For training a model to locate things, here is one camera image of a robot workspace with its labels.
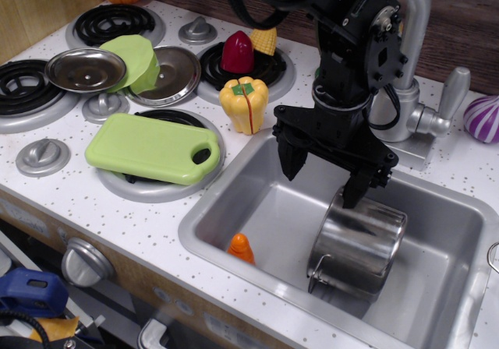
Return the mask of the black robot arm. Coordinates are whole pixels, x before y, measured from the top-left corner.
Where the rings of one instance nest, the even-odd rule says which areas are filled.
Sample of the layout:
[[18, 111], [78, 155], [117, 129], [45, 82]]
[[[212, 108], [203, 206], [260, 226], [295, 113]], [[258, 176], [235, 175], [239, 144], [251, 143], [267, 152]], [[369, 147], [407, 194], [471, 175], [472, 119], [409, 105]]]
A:
[[279, 106], [273, 128], [281, 169], [294, 178], [314, 154], [350, 174], [343, 206], [354, 208], [367, 190], [385, 186], [398, 156], [376, 136], [395, 120], [372, 123], [373, 99], [403, 74], [407, 62], [398, 35], [398, 0], [262, 0], [274, 8], [257, 21], [243, 0], [228, 0], [248, 26], [269, 30], [293, 10], [315, 22], [320, 66], [313, 81], [312, 108]]

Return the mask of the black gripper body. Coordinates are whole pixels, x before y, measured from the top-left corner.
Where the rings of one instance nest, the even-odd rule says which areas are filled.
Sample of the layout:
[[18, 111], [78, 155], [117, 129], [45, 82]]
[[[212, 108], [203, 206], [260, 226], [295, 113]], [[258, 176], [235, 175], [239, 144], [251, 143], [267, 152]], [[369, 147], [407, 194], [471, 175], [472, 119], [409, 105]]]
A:
[[272, 134], [306, 144], [311, 153], [356, 175], [365, 171], [370, 188], [385, 187], [398, 156], [371, 131], [360, 112], [278, 105]]

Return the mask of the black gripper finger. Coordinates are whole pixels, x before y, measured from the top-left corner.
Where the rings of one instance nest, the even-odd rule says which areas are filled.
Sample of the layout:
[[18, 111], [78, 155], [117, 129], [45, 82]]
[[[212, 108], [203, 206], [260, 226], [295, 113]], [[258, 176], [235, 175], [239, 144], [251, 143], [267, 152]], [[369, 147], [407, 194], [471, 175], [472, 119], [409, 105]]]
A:
[[306, 162], [306, 144], [296, 140], [289, 141], [285, 136], [278, 137], [278, 156], [284, 176], [292, 181]]
[[365, 196], [370, 187], [370, 176], [361, 171], [358, 174], [352, 174], [343, 188], [344, 209], [354, 209], [359, 201]]

